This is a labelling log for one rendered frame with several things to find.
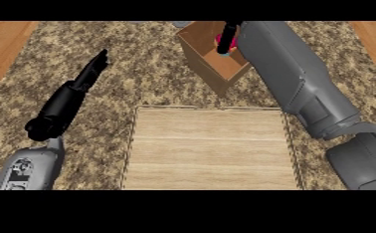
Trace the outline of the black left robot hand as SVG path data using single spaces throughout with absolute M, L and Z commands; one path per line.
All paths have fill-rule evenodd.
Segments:
M 68 81 L 47 100 L 40 113 L 25 124 L 28 137 L 44 141 L 68 129 L 78 113 L 86 93 L 108 67 L 108 50 L 92 59 L 75 80 Z

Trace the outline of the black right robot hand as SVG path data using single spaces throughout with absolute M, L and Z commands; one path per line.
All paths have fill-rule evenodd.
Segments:
M 236 34 L 236 27 L 241 25 L 241 21 L 227 21 L 223 27 L 221 38 L 229 42 Z

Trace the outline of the pink cupcake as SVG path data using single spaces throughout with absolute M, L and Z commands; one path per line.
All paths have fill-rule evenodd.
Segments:
M 238 38 L 233 37 L 232 40 L 227 42 L 221 38 L 221 34 L 217 34 L 214 38 L 214 44 L 215 44 L 215 51 L 218 52 L 218 54 L 221 56 L 229 56 L 238 48 Z

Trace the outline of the brown cardboard box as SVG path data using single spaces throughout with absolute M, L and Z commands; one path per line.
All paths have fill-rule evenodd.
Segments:
M 215 36 L 223 27 L 223 21 L 195 21 L 177 33 L 187 66 L 220 96 L 251 68 L 239 50 L 227 56 L 217 52 Z

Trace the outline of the pale wooden tray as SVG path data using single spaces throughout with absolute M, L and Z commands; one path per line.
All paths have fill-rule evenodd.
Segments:
M 298 188 L 277 109 L 139 108 L 127 189 Z

